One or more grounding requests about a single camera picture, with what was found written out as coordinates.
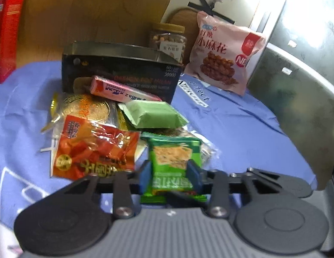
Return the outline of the red orange snack packet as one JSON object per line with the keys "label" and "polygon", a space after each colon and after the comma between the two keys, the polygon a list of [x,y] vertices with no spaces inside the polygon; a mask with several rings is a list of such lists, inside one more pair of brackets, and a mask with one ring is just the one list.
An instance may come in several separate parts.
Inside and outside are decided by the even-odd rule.
{"label": "red orange snack packet", "polygon": [[117,171],[131,172],[139,140],[140,132],[67,115],[51,175],[75,181],[89,174],[105,178]]}

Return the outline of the green cracker packet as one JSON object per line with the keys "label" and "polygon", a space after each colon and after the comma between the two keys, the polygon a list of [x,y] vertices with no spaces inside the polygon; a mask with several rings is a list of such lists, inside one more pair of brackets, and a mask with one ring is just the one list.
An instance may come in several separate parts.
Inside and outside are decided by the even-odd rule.
{"label": "green cracker packet", "polygon": [[186,178],[186,167],[193,160],[202,167],[201,140],[196,137],[172,137],[144,132],[141,138],[148,144],[148,157],[152,166],[152,180],[141,196],[142,204],[165,204],[165,192],[185,192],[200,202],[205,195],[193,191]]}

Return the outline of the clear mooncake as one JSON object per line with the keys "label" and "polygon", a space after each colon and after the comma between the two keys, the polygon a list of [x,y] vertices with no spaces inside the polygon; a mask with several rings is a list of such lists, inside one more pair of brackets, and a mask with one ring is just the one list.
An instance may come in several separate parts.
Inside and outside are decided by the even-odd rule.
{"label": "clear mooncake", "polygon": [[54,94],[50,106],[50,121],[41,129],[52,132],[51,146],[41,152],[55,152],[67,115],[96,123],[119,127],[118,111],[114,101],[90,94]]}

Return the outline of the light green bar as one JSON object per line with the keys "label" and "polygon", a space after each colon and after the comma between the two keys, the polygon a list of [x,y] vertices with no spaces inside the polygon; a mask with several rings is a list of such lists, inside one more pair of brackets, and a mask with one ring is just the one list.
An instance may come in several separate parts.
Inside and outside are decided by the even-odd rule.
{"label": "light green bar", "polygon": [[189,121],[164,101],[134,100],[118,103],[119,109],[136,129],[176,129]]}

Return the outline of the pink candy bar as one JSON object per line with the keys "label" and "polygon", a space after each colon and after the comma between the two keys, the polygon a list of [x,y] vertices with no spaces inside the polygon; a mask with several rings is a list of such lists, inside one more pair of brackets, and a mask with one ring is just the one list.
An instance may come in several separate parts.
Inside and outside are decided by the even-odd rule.
{"label": "pink candy bar", "polygon": [[90,93],[120,103],[127,103],[134,100],[162,101],[156,95],[100,76],[94,76],[92,78]]}

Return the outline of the blue patterned tablecloth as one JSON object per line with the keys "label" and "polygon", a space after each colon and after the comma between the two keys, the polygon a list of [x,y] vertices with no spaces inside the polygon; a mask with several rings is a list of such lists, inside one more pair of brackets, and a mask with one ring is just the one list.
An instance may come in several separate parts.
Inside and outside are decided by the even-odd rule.
{"label": "blue patterned tablecloth", "polygon": [[[50,177],[51,135],[41,133],[53,94],[60,90],[59,61],[27,64],[0,84],[0,257],[22,252],[12,231],[16,216],[68,183]],[[259,168],[317,187],[315,174],[276,116],[251,94],[241,97],[183,75],[172,105],[218,149],[210,168],[228,173]]]}

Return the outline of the pink fried twist bag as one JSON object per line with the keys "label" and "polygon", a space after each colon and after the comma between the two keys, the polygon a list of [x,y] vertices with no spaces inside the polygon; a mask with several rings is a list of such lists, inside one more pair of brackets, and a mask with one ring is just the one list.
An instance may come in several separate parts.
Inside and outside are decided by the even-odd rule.
{"label": "pink fried twist bag", "polygon": [[260,33],[220,21],[201,11],[199,33],[184,72],[222,90],[245,94],[246,66],[266,43]]}

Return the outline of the black metal tin box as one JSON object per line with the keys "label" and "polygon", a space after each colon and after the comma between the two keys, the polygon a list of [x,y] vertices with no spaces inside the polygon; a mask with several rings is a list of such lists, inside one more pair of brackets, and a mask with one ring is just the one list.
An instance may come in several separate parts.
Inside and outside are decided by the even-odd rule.
{"label": "black metal tin box", "polygon": [[74,41],[61,61],[65,93],[84,91],[93,76],[101,76],[171,103],[181,73],[181,64],[161,51],[120,43]]}

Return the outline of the clear nut jar yellow lid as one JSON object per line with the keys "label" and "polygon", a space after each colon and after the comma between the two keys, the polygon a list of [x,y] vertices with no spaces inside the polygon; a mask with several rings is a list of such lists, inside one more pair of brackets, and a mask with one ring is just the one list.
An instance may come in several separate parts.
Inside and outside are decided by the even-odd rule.
{"label": "clear nut jar yellow lid", "polygon": [[153,23],[149,37],[149,47],[161,51],[183,63],[187,38],[185,27],[171,23]]}

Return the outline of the wooden cutting board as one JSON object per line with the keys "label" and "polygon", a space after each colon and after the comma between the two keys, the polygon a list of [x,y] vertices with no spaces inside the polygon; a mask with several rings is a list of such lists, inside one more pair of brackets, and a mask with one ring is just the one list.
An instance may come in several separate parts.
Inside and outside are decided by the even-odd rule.
{"label": "wooden cutting board", "polygon": [[187,38],[183,57],[183,64],[187,65],[190,53],[199,33],[197,24],[197,11],[192,8],[179,8],[170,13],[166,20],[168,23],[184,26],[184,36]]}

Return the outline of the red gift bag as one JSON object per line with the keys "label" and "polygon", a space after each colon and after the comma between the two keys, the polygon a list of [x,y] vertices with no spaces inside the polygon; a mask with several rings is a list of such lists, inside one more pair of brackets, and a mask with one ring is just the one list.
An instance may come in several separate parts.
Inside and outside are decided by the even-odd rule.
{"label": "red gift bag", "polygon": [[23,0],[0,0],[0,84],[16,69],[16,47]]}

